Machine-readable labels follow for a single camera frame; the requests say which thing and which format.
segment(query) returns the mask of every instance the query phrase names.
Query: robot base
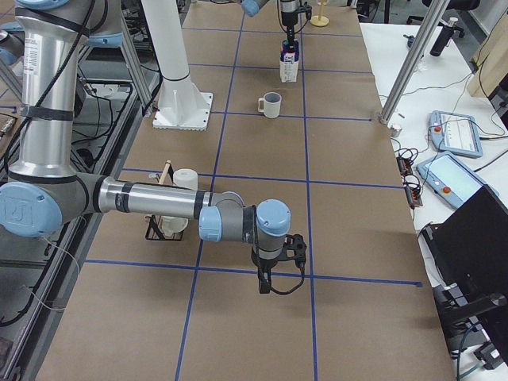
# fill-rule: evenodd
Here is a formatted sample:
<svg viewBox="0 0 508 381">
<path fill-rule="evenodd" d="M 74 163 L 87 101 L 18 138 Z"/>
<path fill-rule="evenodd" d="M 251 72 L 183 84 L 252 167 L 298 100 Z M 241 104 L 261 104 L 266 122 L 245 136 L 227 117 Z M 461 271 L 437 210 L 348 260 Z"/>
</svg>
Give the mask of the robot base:
<svg viewBox="0 0 508 381">
<path fill-rule="evenodd" d="M 193 88 L 194 99 L 196 99 L 195 104 L 198 104 L 198 106 L 186 110 L 184 105 L 188 105 L 188 103 L 181 100 L 178 91 L 174 90 L 171 105 L 168 107 L 160 105 L 159 111 L 157 111 L 153 120 L 153 127 L 156 129 L 205 130 L 210 118 L 214 95 L 212 93 L 200 93 L 194 84 Z"/>
</svg>

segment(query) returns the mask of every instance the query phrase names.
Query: white cup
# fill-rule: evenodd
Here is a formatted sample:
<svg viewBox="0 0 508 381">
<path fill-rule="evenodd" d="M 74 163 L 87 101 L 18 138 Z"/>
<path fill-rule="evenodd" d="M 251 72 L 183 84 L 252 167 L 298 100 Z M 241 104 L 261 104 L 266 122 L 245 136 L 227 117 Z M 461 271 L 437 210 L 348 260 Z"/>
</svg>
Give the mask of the white cup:
<svg viewBox="0 0 508 381">
<path fill-rule="evenodd" d="M 186 218 L 162 216 L 161 228 L 164 235 L 170 236 L 182 232 L 188 224 L 189 220 Z"/>
<path fill-rule="evenodd" d="M 266 93 L 262 98 L 257 101 L 257 110 L 263 113 L 265 117 L 274 119 L 280 114 L 280 103 L 283 97 L 279 93 L 270 92 Z"/>
</svg>

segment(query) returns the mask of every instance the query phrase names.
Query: computer monitor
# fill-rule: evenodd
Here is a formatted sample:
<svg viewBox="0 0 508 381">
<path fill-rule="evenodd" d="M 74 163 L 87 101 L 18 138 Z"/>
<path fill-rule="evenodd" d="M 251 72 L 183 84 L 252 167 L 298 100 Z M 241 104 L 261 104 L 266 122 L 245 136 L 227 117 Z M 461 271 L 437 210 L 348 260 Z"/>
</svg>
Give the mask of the computer monitor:
<svg viewBox="0 0 508 381">
<path fill-rule="evenodd" d="M 468 302 L 499 293 L 508 297 L 508 209 L 489 186 L 481 187 L 433 232 L 436 263 L 447 284 Z M 508 306 L 477 317 L 508 363 Z"/>
</svg>

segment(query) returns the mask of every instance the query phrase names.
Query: black cable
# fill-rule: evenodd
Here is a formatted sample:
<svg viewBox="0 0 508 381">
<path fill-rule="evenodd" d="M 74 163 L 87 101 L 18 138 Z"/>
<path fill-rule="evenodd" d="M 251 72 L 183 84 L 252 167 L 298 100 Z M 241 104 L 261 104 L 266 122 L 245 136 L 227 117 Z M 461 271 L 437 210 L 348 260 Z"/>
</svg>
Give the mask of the black cable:
<svg viewBox="0 0 508 381">
<path fill-rule="evenodd" d="M 309 22 L 309 20 L 305 20 L 305 22 L 303 23 L 302 27 L 299 30 L 297 30 L 296 32 L 294 32 L 294 34 L 299 34 L 303 30 L 303 28 L 306 27 L 308 22 Z"/>
<path fill-rule="evenodd" d="M 394 152 L 397 152 L 400 148 L 402 148 L 402 144 L 400 144 L 400 141 L 398 141 L 397 139 L 395 139 L 394 137 L 391 137 L 390 138 L 392 141 L 394 141 L 395 143 L 398 144 L 398 149 L 395 150 Z"/>
<path fill-rule="evenodd" d="M 462 351 L 464 350 L 464 343 L 466 342 L 466 337 L 468 337 L 469 333 L 479 324 L 480 324 L 479 321 L 477 321 L 475 324 L 473 324 L 471 327 L 469 327 L 466 330 L 466 332 L 464 332 L 464 335 L 462 335 L 462 340 L 460 340 L 459 352 L 457 353 L 457 366 L 456 366 L 457 381 L 460 381 L 460 355 L 462 354 Z"/>
<path fill-rule="evenodd" d="M 140 65 L 143 69 L 145 70 L 148 70 L 148 71 L 153 71 L 154 73 L 160 73 L 160 69 L 152 69 L 150 67 L 146 67 L 144 65 Z"/>
<path fill-rule="evenodd" d="M 302 286 L 302 284 L 305 282 L 305 264 L 300 264 L 301 278 L 300 278 L 300 282 L 296 286 L 294 286 L 293 288 L 291 288 L 288 291 L 279 291 L 279 290 L 275 289 L 264 277 L 263 269 L 261 267 L 260 242 L 259 242 L 259 237 L 257 234 L 257 215 L 256 215 L 256 206 L 255 205 L 252 206 L 252 211 L 253 211 L 252 219 L 254 220 L 254 226 L 253 226 L 254 227 L 254 252 L 256 253 L 256 266 L 257 266 L 257 272 L 258 272 L 258 277 L 260 278 L 260 282 L 264 286 L 267 286 L 270 289 L 270 291 L 273 291 L 277 295 L 292 294 L 298 288 L 300 288 Z"/>
<path fill-rule="evenodd" d="M 63 60 L 62 64 L 60 65 L 59 69 L 56 71 L 55 76 L 52 78 L 52 80 L 49 82 L 48 86 L 40 96 L 37 103 L 34 105 L 34 107 L 40 107 L 42 105 L 42 102 L 46 99 L 51 89 L 55 86 L 56 81 L 58 78 L 62 75 L 62 73 L 65 70 L 65 67 L 68 65 L 69 61 L 71 60 L 72 55 L 74 54 L 76 48 L 78 47 L 79 41 L 81 40 L 81 37 L 85 33 L 85 30 L 87 29 L 87 23 L 90 20 L 90 16 L 94 10 L 95 0 L 91 0 L 90 7 L 88 8 L 87 14 L 85 15 L 85 18 L 83 19 L 83 23 L 81 24 L 81 29 L 79 30 L 78 34 L 76 35 L 76 38 L 74 39 L 74 42 L 72 43 L 71 48 L 69 49 L 69 52 L 65 59 Z M 26 127 L 28 128 L 29 123 L 31 122 L 31 117 L 25 117 L 23 119 L 23 122 L 20 124 L 19 129 L 17 130 L 16 136 L 21 135 L 21 131 Z M 7 175 L 9 175 L 9 160 L 10 160 L 10 150 L 12 149 L 13 142 L 16 139 L 16 136 L 13 136 L 9 142 L 9 145 L 7 146 L 7 150 L 5 153 L 5 157 L 3 160 L 3 169 L 6 172 Z"/>
<path fill-rule="evenodd" d="M 374 15 L 371 17 L 371 20 L 369 22 L 373 22 L 374 21 L 374 17 L 375 15 L 378 13 L 378 9 L 379 9 L 379 4 L 381 3 L 381 0 L 378 0 L 378 4 L 374 10 Z"/>
<path fill-rule="evenodd" d="M 473 172 L 480 172 L 482 169 L 487 168 L 489 165 L 494 163 L 496 160 L 501 159 L 507 153 L 508 153 L 508 149 L 506 149 L 505 151 L 501 152 L 499 155 L 497 155 L 494 159 L 492 159 L 490 162 L 488 162 L 484 166 L 475 169 Z"/>
<path fill-rule="evenodd" d="M 9 114 L 6 114 L 6 113 L 0 113 L 0 115 L 4 115 L 6 117 L 11 117 L 13 119 L 16 119 L 16 121 L 17 121 L 17 117 L 15 117 L 14 115 L 9 115 Z"/>
<path fill-rule="evenodd" d="M 72 144 L 78 144 L 78 143 L 83 143 L 84 141 L 93 141 L 93 140 L 97 140 L 101 137 L 104 137 L 106 136 L 107 134 L 109 134 L 111 132 L 111 129 L 113 128 L 113 124 L 114 124 L 114 112 L 113 112 L 113 106 L 111 104 L 111 100 L 108 99 L 108 98 L 104 98 L 104 97 L 99 97 L 97 95 L 90 95 L 91 97 L 93 98 L 96 98 L 97 99 L 97 102 L 99 99 L 103 99 L 105 101 L 108 102 L 109 104 L 109 107 L 110 107 L 110 125 L 108 126 L 108 129 L 104 132 L 104 133 L 101 133 L 100 135 L 96 135 L 94 137 L 86 137 L 84 139 L 79 139 L 79 140 L 75 140 L 72 142 Z"/>
</svg>

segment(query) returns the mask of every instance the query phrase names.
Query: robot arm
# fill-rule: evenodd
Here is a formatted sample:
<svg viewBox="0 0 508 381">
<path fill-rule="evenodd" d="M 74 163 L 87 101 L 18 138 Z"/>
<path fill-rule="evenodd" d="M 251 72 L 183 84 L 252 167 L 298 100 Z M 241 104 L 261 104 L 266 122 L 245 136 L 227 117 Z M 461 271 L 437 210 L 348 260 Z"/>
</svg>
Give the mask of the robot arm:
<svg viewBox="0 0 508 381">
<path fill-rule="evenodd" d="M 120 1 L 17 0 L 17 4 L 22 6 L 16 8 L 17 20 L 25 30 L 21 112 L 25 119 L 19 160 L 6 166 L 9 182 L 0 187 L 1 225 L 23 237 L 42 237 L 80 215 L 111 210 L 197 219 L 203 240 L 252 246 L 261 293 L 287 293 L 271 286 L 270 271 L 279 261 L 293 260 L 302 275 L 300 284 L 288 292 L 301 286 L 306 246 L 302 236 L 287 235 L 291 213 L 281 201 L 246 207 L 230 192 L 76 173 L 70 165 L 76 49 L 88 41 L 101 46 L 121 43 Z M 179 23 L 178 17 L 172 21 Z"/>
</svg>

